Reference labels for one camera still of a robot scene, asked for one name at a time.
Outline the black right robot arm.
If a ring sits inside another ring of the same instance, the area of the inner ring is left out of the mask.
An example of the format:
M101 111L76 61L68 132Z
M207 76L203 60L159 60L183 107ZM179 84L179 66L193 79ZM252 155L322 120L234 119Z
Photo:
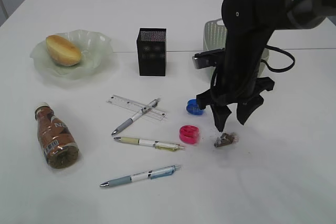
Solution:
M225 47L195 54L197 69L213 67L210 88L196 97L199 108L210 106L214 124L223 131L236 104L244 124L271 91L274 81L258 76L262 54L276 30L312 29L335 14L335 0L223 0L222 19L227 30Z

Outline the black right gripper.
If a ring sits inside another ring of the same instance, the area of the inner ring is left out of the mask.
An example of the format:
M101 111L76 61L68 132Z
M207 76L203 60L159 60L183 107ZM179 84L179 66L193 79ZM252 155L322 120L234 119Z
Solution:
M257 52L239 50L237 55L225 50L224 57L214 67L210 88L196 96L201 109L211 105L214 124L219 132L224 130L232 113L229 104L237 103L237 119L244 125L264 103L260 94L273 90L275 82L270 77L258 77L260 63L267 67L267 62L261 59L264 49Z

